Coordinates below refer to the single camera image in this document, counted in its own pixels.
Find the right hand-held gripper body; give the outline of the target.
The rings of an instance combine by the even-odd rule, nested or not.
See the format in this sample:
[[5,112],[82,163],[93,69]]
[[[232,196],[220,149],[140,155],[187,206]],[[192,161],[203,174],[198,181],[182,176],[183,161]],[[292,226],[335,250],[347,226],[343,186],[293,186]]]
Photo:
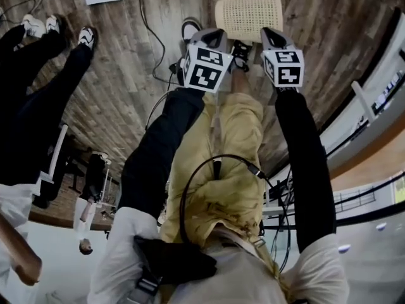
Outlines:
[[261,54],[265,74],[275,87],[301,87],[304,78],[304,56],[294,45],[286,48],[263,47]]

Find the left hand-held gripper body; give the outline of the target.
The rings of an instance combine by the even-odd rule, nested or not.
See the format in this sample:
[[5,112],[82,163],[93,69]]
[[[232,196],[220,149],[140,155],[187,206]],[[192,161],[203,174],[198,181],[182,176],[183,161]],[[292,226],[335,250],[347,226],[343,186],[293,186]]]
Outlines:
[[215,93],[233,60],[228,53],[228,39],[218,47],[209,47],[202,40],[191,40],[184,60],[181,61],[183,86],[204,92]]

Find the beige woven basket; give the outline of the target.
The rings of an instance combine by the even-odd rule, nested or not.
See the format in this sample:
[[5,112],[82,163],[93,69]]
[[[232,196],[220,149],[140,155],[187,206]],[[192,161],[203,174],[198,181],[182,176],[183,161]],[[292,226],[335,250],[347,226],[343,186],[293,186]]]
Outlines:
[[215,22],[231,40],[261,42],[261,29],[283,30],[281,0],[219,0]]

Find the person's right forearm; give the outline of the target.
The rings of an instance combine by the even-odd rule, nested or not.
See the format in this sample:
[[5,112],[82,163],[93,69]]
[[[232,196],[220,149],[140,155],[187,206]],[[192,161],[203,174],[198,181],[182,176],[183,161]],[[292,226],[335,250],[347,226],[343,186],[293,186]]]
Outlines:
[[303,252],[315,241],[336,233],[327,157],[306,100],[297,89],[278,89],[275,109],[289,152],[297,245]]

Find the person's left forearm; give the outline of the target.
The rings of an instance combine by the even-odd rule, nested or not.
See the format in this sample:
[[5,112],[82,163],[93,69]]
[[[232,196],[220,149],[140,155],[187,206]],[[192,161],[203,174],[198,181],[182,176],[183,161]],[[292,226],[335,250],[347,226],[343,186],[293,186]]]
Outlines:
[[188,88],[168,94],[162,114],[125,162],[115,222],[126,208],[159,217],[173,158],[184,135],[204,109],[203,96],[203,91]]

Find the person's white and black shoe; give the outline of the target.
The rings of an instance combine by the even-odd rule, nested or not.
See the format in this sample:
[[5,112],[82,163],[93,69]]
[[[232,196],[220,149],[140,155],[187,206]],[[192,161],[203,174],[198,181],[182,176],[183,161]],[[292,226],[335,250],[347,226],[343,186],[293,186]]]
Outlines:
[[185,45],[188,45],[192,36],[201,30],[200,23],[193,17],[187,17],[183,20],[181,35]]

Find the person's lower leg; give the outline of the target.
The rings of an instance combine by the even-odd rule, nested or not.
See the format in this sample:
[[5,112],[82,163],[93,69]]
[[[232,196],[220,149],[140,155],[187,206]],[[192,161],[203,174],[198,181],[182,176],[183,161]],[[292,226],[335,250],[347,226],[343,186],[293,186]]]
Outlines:
[[235,68],[231,73],[231,90],[232,94],[247,94],[253,96],[251,85],[248,81],[245,71],[240,68]]

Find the person's khaki trousers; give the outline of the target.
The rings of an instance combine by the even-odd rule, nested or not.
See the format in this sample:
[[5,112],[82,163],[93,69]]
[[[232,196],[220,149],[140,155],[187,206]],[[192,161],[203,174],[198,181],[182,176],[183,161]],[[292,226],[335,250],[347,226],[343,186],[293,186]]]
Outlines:
[[[210,125],[216,111],[214,99],[203,98],[205,107],[184,135],[175,153],[169,177],[166,220],[160,236],[166,242],[180,242],[180,200],[187,191],[185,229],[190,241],[204,246],[216,226],[230,230],[248,252],[270,264],[264,246],[256,249],[262,218],[265,182],[237,160],[221,161],[220,177],[214,178]],[[258,149],[263,140],[263,107],[252,96],[229,94],[220,108],[221,151],[259,165]]]

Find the black metal railing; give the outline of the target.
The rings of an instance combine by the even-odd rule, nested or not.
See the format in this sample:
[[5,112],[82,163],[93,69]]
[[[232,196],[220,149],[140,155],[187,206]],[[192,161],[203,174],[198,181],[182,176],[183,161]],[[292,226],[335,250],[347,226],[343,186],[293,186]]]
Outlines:
[[[347,202],[350,202],[350,201],[353,201],[356,199],[360,199],[363,196],[366,196],[368,194],[374,194],[375,191],[380,190],[380,189],[384,188],[385,186],[388,186],[403,177],[405,177],[405,172],[398,174],[395,177],[391,178],[390,180],[387,180],[376,187],[368,189],[363,193],[357,194],[355,196],[344,199],[342,201],[338,201],[335,203],[335,205],[341,205],[343,203],[347,203]],[[386,206],[384,208],[381,208],[381,209],[378,209],[378,210],[375,210],[372,212],[367,212],[367,213],[361,214],[361,215],[337,219],[336,226],[343,227],[343,226],[349,226],[349,225],[363,224],[366,222],[372,222],[375,220],[384,219],[386,217],[397,215],[397,214],[400,214],[403,212],[405,212],[405,202],[396,203],[396,204]]]

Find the light grey table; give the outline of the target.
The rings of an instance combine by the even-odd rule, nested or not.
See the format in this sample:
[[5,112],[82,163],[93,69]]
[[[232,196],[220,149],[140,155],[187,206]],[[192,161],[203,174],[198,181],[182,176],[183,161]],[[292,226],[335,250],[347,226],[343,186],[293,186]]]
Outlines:
[[43,181],[50,183],[50,184],[54,183],[54,181],[53,181],[54,171],[56,168],[56,164],[57,164],[57,161],[59,158],[59,154],[61,151],[61,147],[63,145],[63,141],[65,139],[67,130],[68,130],[68,125],[64,123],[61,126],[59,137],[58,137],[58,140],[57,140],[56,145],[53,150],[53,156],[51,158],[49,170],[48,170],[48,172],[43,172],[43,171],[40,172],[40,176],[37,180],[37,183],[35,184],[35,189],[34,189],[33,195],[35,195],[35,196],[41,195],[41,183]]

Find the black waist pouch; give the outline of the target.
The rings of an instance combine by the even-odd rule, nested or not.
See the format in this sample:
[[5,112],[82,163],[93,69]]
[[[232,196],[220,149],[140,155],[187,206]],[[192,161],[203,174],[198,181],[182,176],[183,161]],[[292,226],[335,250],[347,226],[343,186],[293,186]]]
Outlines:
[[162,284],[184,284],[216,273],[216,260],[194,244],[166,243],[139,236],[134,237],[134,242],[142,252],[146,267]]

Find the person's white shirt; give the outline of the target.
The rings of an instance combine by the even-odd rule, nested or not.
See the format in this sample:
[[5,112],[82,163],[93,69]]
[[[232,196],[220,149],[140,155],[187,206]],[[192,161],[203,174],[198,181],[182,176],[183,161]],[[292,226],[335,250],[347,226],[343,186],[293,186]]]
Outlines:
[[[177,286],[167,304],[287,304],[279,281],[253,247],[223,228],[216,231],[237,246],[210,247],[208,253],[217,261],[216,274]],[[87,304],[130,304],[128,297],[142,275],[135,236],[156,239],[157,221],[148,213],[123,207],[115,215],[101,264],[92,276]],[[308,304],[346,304],[349,297],[335,234],[310,244],[280,279],[293,299]]]

